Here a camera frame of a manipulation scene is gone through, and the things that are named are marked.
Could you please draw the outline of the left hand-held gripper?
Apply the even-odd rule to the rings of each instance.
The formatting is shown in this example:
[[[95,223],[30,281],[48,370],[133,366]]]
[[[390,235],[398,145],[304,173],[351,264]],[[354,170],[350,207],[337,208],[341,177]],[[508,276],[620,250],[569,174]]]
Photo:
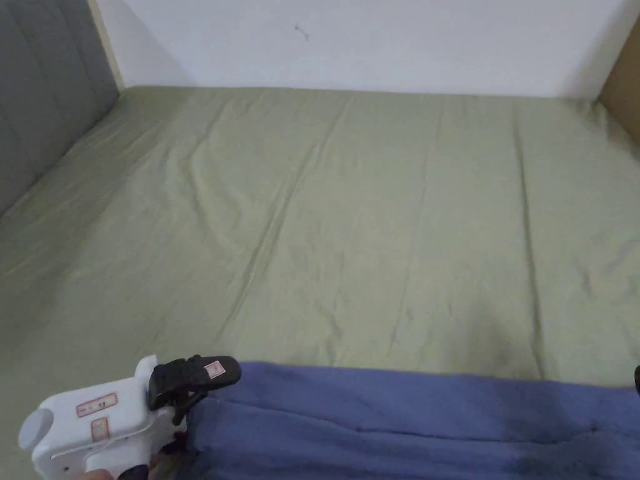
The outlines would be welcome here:
[[[19,431],[19,447],[44,479],[71,479],[105,470],[114,479],[146,479],[151,460],[174,441],[176,427],[213,391],[236,384],[242,368],[231,356],[177,359],[169,376],[172,406],[152,411],[149,380],[156,356],[138,362],[133,376],[55,394]]]

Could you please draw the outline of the person's left hand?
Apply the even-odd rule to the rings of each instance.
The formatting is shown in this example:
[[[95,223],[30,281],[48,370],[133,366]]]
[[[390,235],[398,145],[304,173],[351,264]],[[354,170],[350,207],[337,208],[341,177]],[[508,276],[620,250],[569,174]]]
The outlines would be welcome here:
[[[118,447],[89,456],[86,472],[78,479],[149,479],[151,471],[165,457],[148,449]]]

